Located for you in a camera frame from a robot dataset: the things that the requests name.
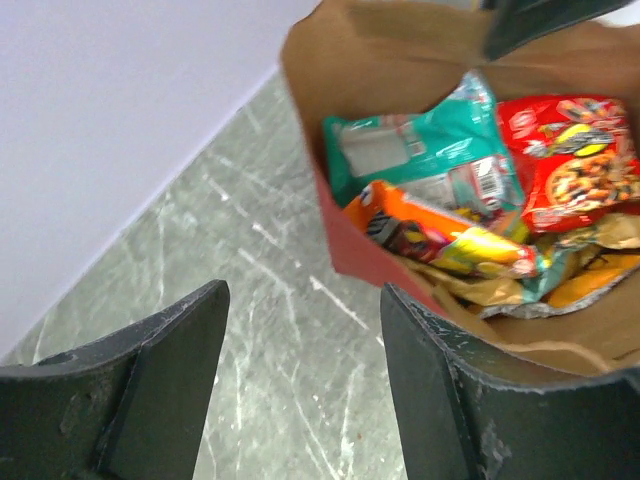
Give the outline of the small red snack packet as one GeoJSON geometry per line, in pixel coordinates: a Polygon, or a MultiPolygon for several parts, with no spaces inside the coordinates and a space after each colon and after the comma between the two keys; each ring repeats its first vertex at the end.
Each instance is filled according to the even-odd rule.
{"type": "Polygon", "coordinates": [[[586,227],[639,199],[639,158],[624,103],[602,95],[540,95],[497,105],[498,125],[535,233],[586,227]]]}

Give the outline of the red brown paper bag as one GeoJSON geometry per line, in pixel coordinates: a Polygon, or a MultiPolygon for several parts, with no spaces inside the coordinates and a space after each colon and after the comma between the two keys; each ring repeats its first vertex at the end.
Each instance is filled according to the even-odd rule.
{"type": "Polygon", "coordinates": [[[586,21],[487,61],[488,12],[404,1],[324,1],[290,30],[281,52],[313,168],[336,271],[415,298],[449,324],[503,350],[592,376],[639,362],[639,279],[561,317],[484,321],[360,234],[335,204],[321,124],[422,111],[471,68],[500,99],[599,93],[639,112],[639,26],[586,21]]]}

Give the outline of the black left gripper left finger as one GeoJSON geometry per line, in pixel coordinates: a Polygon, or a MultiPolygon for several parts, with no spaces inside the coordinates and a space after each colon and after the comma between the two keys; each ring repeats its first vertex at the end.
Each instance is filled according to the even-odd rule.
{"type": "Polygon", "coordinates": [[[2,477],[191,478],[229,305],[213,280],[96,341],[3,367],[2,477]]]}

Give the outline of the orange Kettle chips bag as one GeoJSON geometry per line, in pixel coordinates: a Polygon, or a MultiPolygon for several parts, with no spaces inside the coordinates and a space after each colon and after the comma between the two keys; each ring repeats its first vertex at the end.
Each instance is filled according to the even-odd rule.
{"type": "Polygon", "coordinates": [[[482,307],[478,315],[483,319],[539,319],[573,313],[592,305],[639,270],[638,250],[603,250],[589,254],[583,265],[578,261],[580,253],[567,254],[538,278],[526,279],[519,303],[482,307]]]}

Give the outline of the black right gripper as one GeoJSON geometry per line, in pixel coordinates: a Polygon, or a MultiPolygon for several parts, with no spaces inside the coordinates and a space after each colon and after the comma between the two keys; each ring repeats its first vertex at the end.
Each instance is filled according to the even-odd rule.
{"type": "Polygon", "coordinates": [[[533,40],[630,4],[626,0],[481,1],[481,9],[492,13],[483,45],[484,58],[500,59],[533,40]]]}

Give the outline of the teal snack packet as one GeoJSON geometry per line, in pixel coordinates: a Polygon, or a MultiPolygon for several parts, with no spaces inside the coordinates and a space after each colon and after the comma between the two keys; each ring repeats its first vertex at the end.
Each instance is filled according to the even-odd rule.
{"type": "Polygon", "coordinates": [[[465,73],[432,109],[322,123],[329,185],[346,206],[370,182],[383,180],[412,195],[482,215],[524,203],[513,161],[500,136],[497,103],[484,78],[465,73]]]}

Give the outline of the tan paper chips bag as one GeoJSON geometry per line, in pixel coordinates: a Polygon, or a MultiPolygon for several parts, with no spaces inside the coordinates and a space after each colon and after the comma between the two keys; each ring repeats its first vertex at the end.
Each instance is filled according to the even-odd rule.
{"type": "MultiPolygon", "coordinates": [[[[590,226],[560,235],[544,235],[539,238],[537,245],[543,249],[546,267],[544,272],[559,259],[573,252],[587,251],[578,255],[578,261],[583,265],[589,254],[594,256],[603,250],[639,251],[639,217],[609,213],[590,226]]],[[[519,303],[524,295],[524,281],[532,279],[456,277],[431,266],[421,266],[419,271],[453,295],[482,307],[519,303]]]]}

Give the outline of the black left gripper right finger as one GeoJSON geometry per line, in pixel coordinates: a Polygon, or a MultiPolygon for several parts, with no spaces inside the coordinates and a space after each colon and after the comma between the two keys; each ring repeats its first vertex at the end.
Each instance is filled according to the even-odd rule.
{"type": "Polygon", "coordinates": [[[635,479],[639,370],[576,376],[508,354],[386,285],[380,312],[411,479],[635,479]]]}

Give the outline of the orange snack packet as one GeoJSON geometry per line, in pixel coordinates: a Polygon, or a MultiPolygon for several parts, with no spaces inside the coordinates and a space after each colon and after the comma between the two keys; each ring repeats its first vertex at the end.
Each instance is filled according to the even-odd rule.
{"type": "Polygon", "coordinates": [[[534,278],[546,270],[536,247],[514,242],[385,181],[367,185],[344,209],[385,250],[460,275],[534,278]]]}

